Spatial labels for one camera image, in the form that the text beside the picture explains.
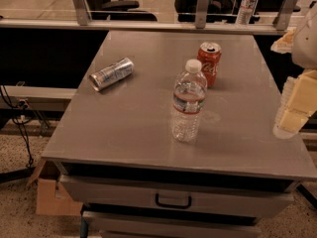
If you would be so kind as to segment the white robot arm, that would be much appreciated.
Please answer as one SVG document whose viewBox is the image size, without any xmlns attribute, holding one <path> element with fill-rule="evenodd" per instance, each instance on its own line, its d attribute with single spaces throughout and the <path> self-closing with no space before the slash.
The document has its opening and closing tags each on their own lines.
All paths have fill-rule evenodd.
<svg viewBox="0 0 317 238">
<path fill-rule="evenodd" d="M 272 129 L 275 137 L 289 139 L 317 111 L 317 5 L 270 49 L 280 54 L 290 53 L 292 62 L 303 68 L 296 78 L 287 78 Z"/>
</svg>

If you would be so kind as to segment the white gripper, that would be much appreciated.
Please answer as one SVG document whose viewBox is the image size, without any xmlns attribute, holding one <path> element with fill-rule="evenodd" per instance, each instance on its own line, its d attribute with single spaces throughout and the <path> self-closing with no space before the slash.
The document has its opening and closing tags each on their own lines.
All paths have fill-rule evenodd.
<svg viewBox="0 0 317 238">
<path fill-rule="evenodd" d="M 280 96 L 280 106 L 272 129 L 273 135 L 279 139 L 292 138 L 306 124 L 307 117 L 316 111 L 317 70 L 305 69 L 296 79 L 289 76 Z"/>
</svg>

